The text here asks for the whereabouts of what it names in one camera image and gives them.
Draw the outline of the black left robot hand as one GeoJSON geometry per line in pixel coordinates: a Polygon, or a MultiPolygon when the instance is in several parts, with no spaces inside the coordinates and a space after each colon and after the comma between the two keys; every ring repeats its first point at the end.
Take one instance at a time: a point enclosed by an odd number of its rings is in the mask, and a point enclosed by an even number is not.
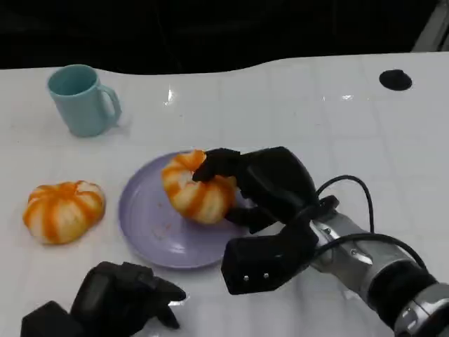
{"type": "Polygon", "coordinates": [[[85,276],[70,315],[88,336],[132,336],[153,318],[179,329],[169,304],[186,298],[185,291],[150,267],[103,261],[85,276]]]}

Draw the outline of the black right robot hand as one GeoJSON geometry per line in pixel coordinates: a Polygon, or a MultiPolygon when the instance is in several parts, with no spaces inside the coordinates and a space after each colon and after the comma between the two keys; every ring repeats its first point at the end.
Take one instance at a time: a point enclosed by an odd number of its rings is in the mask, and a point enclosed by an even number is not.
{"type": "Polygon", "coordinates": [[[285,147],[245,154],[226,148],[209,150],[192,179],[204,183],[217,176],[233,177],[241,196],[255,204],[250,208],[233,206],[225,215],[251,234],[276,222],[287,225],[303,210],[319,205],[310,174],[285,147]]]}

